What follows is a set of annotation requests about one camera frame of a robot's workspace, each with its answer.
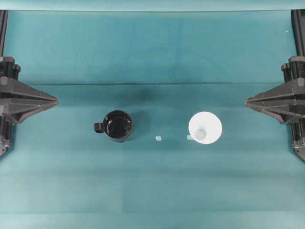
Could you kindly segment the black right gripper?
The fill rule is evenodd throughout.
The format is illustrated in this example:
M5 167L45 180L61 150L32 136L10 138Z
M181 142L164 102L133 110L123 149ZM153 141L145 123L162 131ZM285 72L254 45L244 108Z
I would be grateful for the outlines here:
M305 58L292 56L282 65L285 83L244 101L245 106L276 119L280 124L291 124L292 148L301 159L305 159L305 106L285 102L267 102L305 94Z

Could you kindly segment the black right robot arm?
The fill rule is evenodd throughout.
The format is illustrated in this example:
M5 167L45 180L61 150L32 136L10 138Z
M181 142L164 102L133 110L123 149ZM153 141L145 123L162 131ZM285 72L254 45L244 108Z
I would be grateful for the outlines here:
M292 131L292 149L305 159L305 10L291 11L296 56L281 66L284 83L244 101L252 110L288 125Z

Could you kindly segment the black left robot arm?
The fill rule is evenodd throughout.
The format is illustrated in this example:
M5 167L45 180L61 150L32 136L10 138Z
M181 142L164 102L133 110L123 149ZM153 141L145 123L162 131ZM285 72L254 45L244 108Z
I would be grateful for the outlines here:
M8 11L0 11L0 155L11 147L13 126L58 105L56 97L18 80L21 67L3 56Z

